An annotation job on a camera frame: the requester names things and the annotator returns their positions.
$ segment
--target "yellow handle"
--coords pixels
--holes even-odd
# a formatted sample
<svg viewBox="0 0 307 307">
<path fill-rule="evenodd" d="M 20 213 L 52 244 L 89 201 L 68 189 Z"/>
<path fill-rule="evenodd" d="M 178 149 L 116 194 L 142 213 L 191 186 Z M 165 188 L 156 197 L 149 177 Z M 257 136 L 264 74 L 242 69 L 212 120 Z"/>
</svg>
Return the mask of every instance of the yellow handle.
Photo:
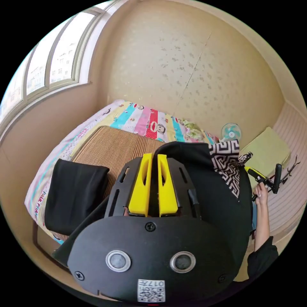
<svg viewBox="0 0 307 307">
<path fill-rule="evenodd" d="M 148 216 L 152 164 L 153 154 L 145 153 L 128 206 L 129 212 L 132 214 Z"/>
<path fill-rule="evenodd" d="M 176 195 L 169 171 L 167 157 L 158 155 L 158 188 L 160 217 L 165 214 L 175 214 L 178 211 Z"/>
<path fill-rule="evenodd" d="M 262 175 L 261 173 L 259 173 L 257 170 L 251 168 L 251 167 L 248 167 L 248 166 L 245 166 L 244 169 L 246 170 L 246 172 L 251 175 L 252 177 L 255 178 L 255 176 L 259 176 L 260 178 L 263 178 L 263 179 L 266 179 L 266 177 L 264 175 Z"/>
</svg>

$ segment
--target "small fan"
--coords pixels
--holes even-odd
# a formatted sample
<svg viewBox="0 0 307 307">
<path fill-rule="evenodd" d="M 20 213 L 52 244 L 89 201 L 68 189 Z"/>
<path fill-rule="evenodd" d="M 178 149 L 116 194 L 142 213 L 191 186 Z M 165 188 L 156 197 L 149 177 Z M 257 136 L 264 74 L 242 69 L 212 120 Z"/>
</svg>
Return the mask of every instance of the small fan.
<svg viewBox="0 0 307 307">
<path fill-rule="evenodd" d="M 233 141 L 233 140 L 240 140 L 242 136 L 241 129 L 237 124 L 234 124 L 232 122 L 226 124 L 222 128 L 222 139 L 220 142 L 226 142 L 226 141 Z"/>
</svg>

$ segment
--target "black and white patterned fabric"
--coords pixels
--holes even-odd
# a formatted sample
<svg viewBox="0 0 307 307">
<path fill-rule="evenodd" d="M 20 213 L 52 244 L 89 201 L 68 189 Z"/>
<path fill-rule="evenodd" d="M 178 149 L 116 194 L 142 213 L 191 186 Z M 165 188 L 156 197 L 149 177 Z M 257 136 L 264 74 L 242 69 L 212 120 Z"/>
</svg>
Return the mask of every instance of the black and white patterned fabric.
<svg viewBox="0 0 307 307">
<path fill-rule="evenodd" d="M 214 170 L 222 176 L 233 195 L 238 198 L 240 194 L 239 167 L 244 166 L 253 154 L 249 152 L 239 156 L 238 140 L 209 145 L 209 151 Z"/>
</svg>

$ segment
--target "screw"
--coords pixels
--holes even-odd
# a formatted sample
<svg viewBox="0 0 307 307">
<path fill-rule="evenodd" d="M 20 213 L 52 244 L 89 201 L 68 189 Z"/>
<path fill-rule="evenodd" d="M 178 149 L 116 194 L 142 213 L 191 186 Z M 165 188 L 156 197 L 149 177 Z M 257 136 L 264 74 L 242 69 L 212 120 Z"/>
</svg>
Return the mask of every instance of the screw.
<svg viewBox="0 0 307 307">
<path fill-rule="evenodd" d="M 153 222 L 148 222 L 145 225 L 145 229 L 149 232 L 155 231 L 156 225 Z"/>
<path fill-rule="evenodd" d="M 221 283 L 223 283 L 225 280 L 226 280 L 226 274 L 222 274 L 222 275 L 218 278 L 217 282 L 218 282 L 219 284 L 221 284 Z"/>
<path fill-rule="evenodd" d="M 84 275 L 83 275 L 81 272 L 79 272 L 79 271 L 76 271 L 76 272 L 75 272 L 75 277 L 76 277 L 77 279 L 79 279 L 80 281 L 83 281 L 83 280 L 84 280 Z"/>
</svg>

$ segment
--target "floral pillow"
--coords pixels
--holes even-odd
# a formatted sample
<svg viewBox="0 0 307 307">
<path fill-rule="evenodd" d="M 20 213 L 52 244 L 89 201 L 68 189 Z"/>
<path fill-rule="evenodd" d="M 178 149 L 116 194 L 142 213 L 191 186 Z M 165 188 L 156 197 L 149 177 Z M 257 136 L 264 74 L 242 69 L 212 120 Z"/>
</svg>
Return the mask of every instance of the floral pillow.
<svg viewBox="0 0 307 307">
<path fill-rule="evenodd" d="M 219 142 L 219 139 L 213 136 L 211 133 L 206 132 L 199 128 L 194 122 L 183 119 L 182 124 L 186 128 L 186 135 L 195 143 L 208 143 L 215 144 Z"/>
</svg>

